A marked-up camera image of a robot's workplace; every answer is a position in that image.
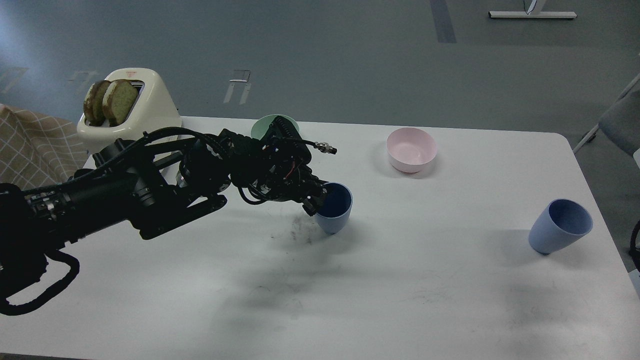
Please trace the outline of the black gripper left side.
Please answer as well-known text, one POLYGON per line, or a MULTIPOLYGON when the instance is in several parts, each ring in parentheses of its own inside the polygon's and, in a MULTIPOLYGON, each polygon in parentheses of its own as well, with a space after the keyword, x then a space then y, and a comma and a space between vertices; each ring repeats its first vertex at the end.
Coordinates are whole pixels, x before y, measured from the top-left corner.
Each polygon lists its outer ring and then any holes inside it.
POLYGON ((326 180, 313 174, 309 164, 310 148, 335 155, 338 150, 327 142, 303 139, 292 123, 278 116, 270 123, 262 139, 231 135, 231 182, 240 193, 247 190, 254 200, 243 193, 252 205, 268 201, 292 201, 302 204, 309 217, 321 208, 329 190, 326 180))

